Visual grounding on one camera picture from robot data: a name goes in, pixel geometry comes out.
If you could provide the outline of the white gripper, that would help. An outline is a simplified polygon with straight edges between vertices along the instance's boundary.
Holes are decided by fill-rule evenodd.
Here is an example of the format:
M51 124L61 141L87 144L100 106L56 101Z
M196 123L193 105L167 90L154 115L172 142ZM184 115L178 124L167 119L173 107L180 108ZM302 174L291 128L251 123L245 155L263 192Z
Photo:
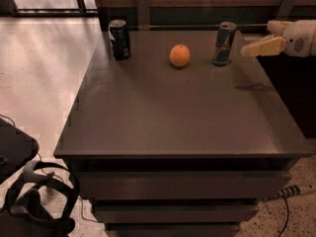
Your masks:
M284 51L289 56L307 57L312 45L312 22L300 20L268 21L268 31L273 36L266 36L253 41L240 50L243 56L274 56Z

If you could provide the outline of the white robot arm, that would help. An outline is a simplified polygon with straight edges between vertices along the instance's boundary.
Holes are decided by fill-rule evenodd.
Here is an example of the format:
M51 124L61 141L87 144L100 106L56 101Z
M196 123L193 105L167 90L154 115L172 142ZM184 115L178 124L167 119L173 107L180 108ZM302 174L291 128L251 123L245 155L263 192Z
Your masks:
M316 56L316 20L268 21L270 34L241 48L243 56Z

